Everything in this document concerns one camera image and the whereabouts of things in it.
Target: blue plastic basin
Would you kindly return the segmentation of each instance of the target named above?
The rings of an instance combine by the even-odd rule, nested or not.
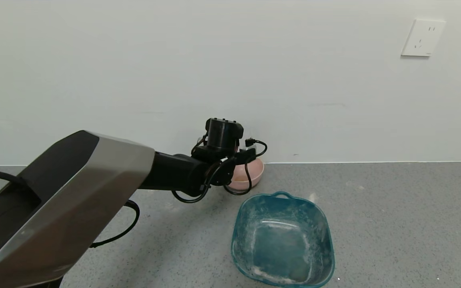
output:
[[[231,253],[241,273],[274,286],[318,288],[335,268],[325,214],[286,192],[255,195],[241,205]]]

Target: black cable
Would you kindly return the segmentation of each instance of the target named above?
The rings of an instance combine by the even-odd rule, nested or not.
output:
[[[232,158],[228,158],[227,160],[225,160],[224,162],[222,162],[220,164],[220,166],[218,166],[218,168],[216,168],[216,170],[214,170],[214,172],[212,173],[211,177],[209,177],[209,179],[206,181],[206,183],[204,184],[205,185],[205,189],[204,191],[202,192],[202,194],[200,194],[200,196],[198,196],[197,198],[195,199],[184,199],[182,198],[181,196],[179,196],[179,194],[177,194],[177,191],[175,190],[172,190],[172,194],[174,195],[174,197],[183,202],[183,203],[196,203],[200,200],[202,200],[202,198],[205,197],[205,195],[207,194],[207,191],[209,190],[210,188],[210,184],[211,184],[211,181],[212,179],[214,178],[214,176],[216,175],[216,172],[218,172],[218,170],[220,170],[220,168],[222,168],[223,166],[225,166],[227,163],[230,163],[230,162],[233,162],[234,161],[234,157]]]
[[[193,155],[193,153],[194,153],[194,151],[195,151],[195,148],[197,148],[200,144],[202,144],[202,142],[205,141],[205,137],[207,137],[207,134],[204,134],[204,136],[202,136],[202,139],[200,139],[200,141],[197,142],[197,144],[195,144],[195,146],[193,146],[193,148],[192,148],[192,155]]]
[[[5,173],[5,172],[0,172],[0,179],[7,180],[8,182],[18,184],[21,186],[28,187],[28,184],[26,184],[24,179],[8,174],[8,173]]]
[[[251,157],[247,159],[247,161],[245,162],[245,173],[247,174],[247,179],[249,180],[249,188],[245,192],[236,192],[236,191],[232,191],[227,185],[224,185],[223,188],[225,189],[225,191],[231,193],[232,195],[241,196],[241,195],[247,194],[248,192],[250,192],[250,190],[252,190],[252,179],[250,178],[250,173],[249,173],[249,163],[251,162],[253,158],[254,157]]]
[[[262,156],[264,153],[266,153],[266,150],[268,150],[268,146],[266,145],[266,143],[262,142],[261,140],[254,140],[254,142],[259,143],[262,146],[264,146],[264,150],[261,153],[259,153],[258,155],[256,155],[256,157]]]
[[[140,207],[132,200],[127,200],[126,204],[124,204],[124,207],[129,207],[129,208],[131,208],[131,209],[133,209],[135,211],[136,216],[135,216],[135,219],[134,219],[133,223],[126,230],[124,230],[124,232],[118,234],[117,236],[111,237],[111,238],[106,239],[104,241],[93,242],[92,245],[90,245],[90,248],[96,248],[96,247],[99,247],[101,245],[113,242],[113,241],[119,239],[120,237],[126,235],[129,231],[131,231],[132,228],[134,228],[134,226],[136,225],[136,222],[138,222],[138,218],[140,217]]]

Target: wall outlet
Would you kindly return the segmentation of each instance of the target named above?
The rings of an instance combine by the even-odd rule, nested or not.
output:
[[[415,20],[401,55],[431,56],[445,25],[444,21]]]

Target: robotic arm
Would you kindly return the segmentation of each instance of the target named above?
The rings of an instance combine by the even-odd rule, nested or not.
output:
[[[136,189],[172,191],[185,203],[211,185],[229,190],[233,171],[262,155],[243,127],[211,118],[191,155],[79,131],[59,140],[0,190],[0,288],[58,287]],[[254,143],[265,146],[257,154]],[[194,199],[185,199],[185,193]]]

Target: speckled floor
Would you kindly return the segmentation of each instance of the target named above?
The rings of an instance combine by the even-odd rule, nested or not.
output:
[[[251,195],[278,190],[314,201],[328,217],[336,268],[325,287],[461,287],[461,163],[269,164]],[[238,272],[230,255],[247,197],[213,188],[183,204],[170,192],[137,191],[135,228],[88,250],[62,287],[271,287]],[[100,238],[133,216],[122,209]]]

